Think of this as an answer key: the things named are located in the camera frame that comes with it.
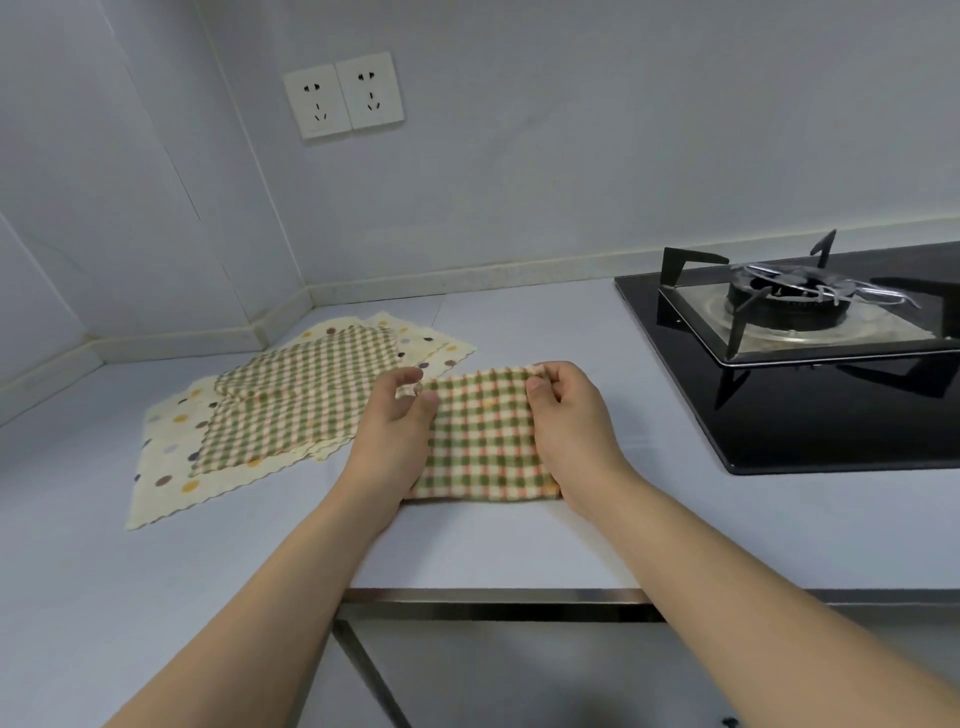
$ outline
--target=cloth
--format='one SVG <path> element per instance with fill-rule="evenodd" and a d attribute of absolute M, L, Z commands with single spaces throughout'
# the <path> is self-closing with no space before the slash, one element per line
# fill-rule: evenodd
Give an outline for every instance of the cloth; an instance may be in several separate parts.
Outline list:
<path fill-rule="evenodd" d="M 191 474 L 350 436 L 373 381 L 395 364 L 387 328 L 351 326 L 220 375 L 214 389 L 221 400 Z"/>
<path fill-rule="evenodd" d="M 555 498 L 560 488 L 534 445 L 526 380 L 542 367 L 508 367 L 434 379 L 440 396 L 431 453 L 408 498 L 478 500 Z"/>
<path fill-rule="evenodd" d="M 322 321 L 280 349 L 317 341 L 350 326 L 387 329 L 396 341 L 396 353 L 404 352 L 404 356 L 396 358 L 397 364 L 420 366 L 427 376 L 444 374 L 476 351 L 467 342 L 385 312 L 366 320 L 350 316 Z M 193 465 L 200 456 L 210 418 L 220 405 L 221 397 L 214 389 L 217 378 L 207 376 L 194 381 L 184 391 L 150 407 L 144 415 L 143 446 L 133 479 L 128 529 L 139 528 L 253 483 L 305 458 L 323 461 L 353 436 L 351 432 L 340 439 L 308 442 L 260 461 L 249 460 L 243 465 L 193 475 Z"/>

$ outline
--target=person's right arm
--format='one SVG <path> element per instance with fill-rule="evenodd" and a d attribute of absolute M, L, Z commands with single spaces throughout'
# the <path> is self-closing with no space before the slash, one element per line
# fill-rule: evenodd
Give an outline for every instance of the person's right arm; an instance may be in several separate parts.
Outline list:
<path fill-rule="evenodd" d="M 568 362 L 527 394 L 537 450 L 755 728 L 960 726 L 960 693 L 759 562 L 630 466 Z"/>

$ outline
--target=checkered cloth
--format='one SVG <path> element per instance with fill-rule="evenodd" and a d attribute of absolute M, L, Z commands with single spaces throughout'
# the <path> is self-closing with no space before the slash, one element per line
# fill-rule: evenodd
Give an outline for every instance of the checkered cloth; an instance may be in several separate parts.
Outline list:
<path fill-rule="evenodd" d="M 440 395 L 430 455 L 408 498 L 529 500 L 560 488 L 534 445 L 524 382 L 542 367 L 508 367 L 425 381 Z"/>
<path fill-rule="evenodd" d="M 351 436 L 373 381 L 395 362 L 388 329 L 354 326 L 260 354 L 220 375 L 214 388 L 222 398 L 192 474 Z"/>

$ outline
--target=kitchen counter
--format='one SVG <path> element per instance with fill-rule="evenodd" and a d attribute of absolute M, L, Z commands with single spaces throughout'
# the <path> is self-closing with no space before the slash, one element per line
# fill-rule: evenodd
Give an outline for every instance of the kitchen counter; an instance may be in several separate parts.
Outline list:
<path fill-rule="evenodd" d="M 730 475 L 608 279 L 330 307 L 292 334 L 379 310 L 475 344 L 454 373 L 575 361 L 644 476 L 802 587 L 960 590 L 957 471 Z M 5 724 L 106 720 L 329 490 L 346 449 L 124 530 L 143 411 L 249 358 L 107 366 L 0 427 Z M 562 502 L 443 502 L 401 509 L 353 586 L 636 582 Z"/>

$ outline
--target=white wall outlet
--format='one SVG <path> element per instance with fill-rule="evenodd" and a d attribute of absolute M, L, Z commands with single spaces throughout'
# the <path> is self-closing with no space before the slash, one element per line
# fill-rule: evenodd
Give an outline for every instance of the white wall outlet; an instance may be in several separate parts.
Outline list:
<path fill-rule="evenodd" d="M 354 129 L 403 121 L 400 87 L 396 84 L 394 60 L 389 53 L 340 61 L 337 76 Z"/>
<path fill-rule="evenodd" d="M 301 137 L 312 139 L 350 131 L 347 105 L 332 64 L 288 73 L 283 77 L 283 86 Z"/>

